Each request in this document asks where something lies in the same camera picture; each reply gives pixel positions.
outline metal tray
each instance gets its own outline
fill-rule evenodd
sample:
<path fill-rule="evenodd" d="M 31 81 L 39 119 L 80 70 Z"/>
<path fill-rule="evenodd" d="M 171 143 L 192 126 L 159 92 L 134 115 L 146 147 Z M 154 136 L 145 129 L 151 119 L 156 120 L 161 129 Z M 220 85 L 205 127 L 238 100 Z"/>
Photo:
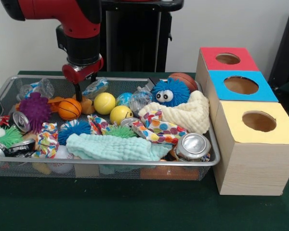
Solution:
<path fill-rule="evenodd" d="M 0 116 L 7 115 L 17 103 L 16 95 L 22 85 L 47 78 L 55 88 L 55 96 L 72 97 L 74 86 L 64 77 L 58 76 L 13 76 L 0 89 Z M 149 79 L 108 77 L 108 92 L 118 97 L 123 92 L 134 92 L 137 87 L 144 87 Z M 80 83 L 81 89 L 90 84 L 89 80 Z M 53 113 L 50 122 L 57 122 L 58 127 L 64 123 L 57 113 Z M 205 134 L 211 141 L 212 149 L 209 162 L 154 162 L 154 161 L 96 161 L 79 159 L 36 159 L 0 157 L 0 176 L 15 177 L 53 177 L 53 178 L 110 178 L 110 179 L 155 179 L 155 180 L 201 180 L 211 166 L 220 161 L 219 147 L 214 130 L 210 126 Z M 70 164 L 72 170 L 58 174 L 43 174 L 32 167 L 38 165 Z"/>

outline white wall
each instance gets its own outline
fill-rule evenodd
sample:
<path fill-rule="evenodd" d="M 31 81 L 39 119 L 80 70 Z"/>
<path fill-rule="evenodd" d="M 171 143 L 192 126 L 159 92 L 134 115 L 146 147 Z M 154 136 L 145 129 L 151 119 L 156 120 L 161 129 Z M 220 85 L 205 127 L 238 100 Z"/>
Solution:
<path fill-rule="evenodd" d="M 200 46 L 239 46 L 268 77 L 288 15 L 289 0 L 185 0 L 172 13 L 166 71 L 195 72 Z M 19 70 L 61 69 L 66 54 L 57 48 L 57 25 L 12 20 L 0 3 L 0 85 Z"/>

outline orange basketball toy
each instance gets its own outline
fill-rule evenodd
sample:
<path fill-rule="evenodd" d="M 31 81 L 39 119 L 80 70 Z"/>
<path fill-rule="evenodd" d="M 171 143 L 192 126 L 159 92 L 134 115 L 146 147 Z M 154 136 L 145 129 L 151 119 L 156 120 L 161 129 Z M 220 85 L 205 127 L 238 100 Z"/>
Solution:
<path fill-rule="evenodd" d="M 64 99 L 59 104 L 58 113 L 63 120 L 77 119 L 81 115 L 81 104 L 72 98 Z"/>
<path fill-rule="evenodd" d="M 195 90 L 198 90 L 196 82 L 188 74 L 172 73 L 169 78 L 173 78 L 185 83 L 191 93 Z"/>

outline shape sorter box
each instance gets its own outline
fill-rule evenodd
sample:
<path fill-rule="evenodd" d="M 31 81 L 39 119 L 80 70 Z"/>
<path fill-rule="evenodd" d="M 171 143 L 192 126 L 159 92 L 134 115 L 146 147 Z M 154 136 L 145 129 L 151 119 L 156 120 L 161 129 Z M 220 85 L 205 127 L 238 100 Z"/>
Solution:
<path fill-rule="evenodd" d="M 259 71 L 246 48 L 202 47 L 199 51 L 196 81 L 206 95 L 209 71 Z"/>
<path fill-rule="evenodd" d="M 220 101 L 214 130 L 220 194 L 282 194 L 289 179 L 289 117 L 281 104 Z"/>
<path fill-rule="evenodd" d="M 206 96 L 215 123 L 219 101 L 278 102 L 260 71 L 209 71 Z"/>

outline blue spiky ball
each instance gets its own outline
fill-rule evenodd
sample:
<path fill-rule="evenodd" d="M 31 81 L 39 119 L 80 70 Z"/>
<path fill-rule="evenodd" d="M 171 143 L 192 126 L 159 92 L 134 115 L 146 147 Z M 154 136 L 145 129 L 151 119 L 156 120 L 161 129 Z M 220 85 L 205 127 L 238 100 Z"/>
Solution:
<path fill-rule="evenodd" d="M 78 121 L 76 120 L 75 123 L 67 122 L 61 128 L 61 131 L 58 133 L 58 141 L 60 145 L 66 145 L 66 140 L 72 134 L 80 135 L 82 133 L 91 134 L 91 127 L 88 122 L 86 121 Z"/>
<path fill-rule="evenodd" d="M 167 82 L 161 80 L 152 89 L 153 100 L 167 107 L 175 107 L 187 103 L 190 92 L 185 83 L 168 78 Z"/>

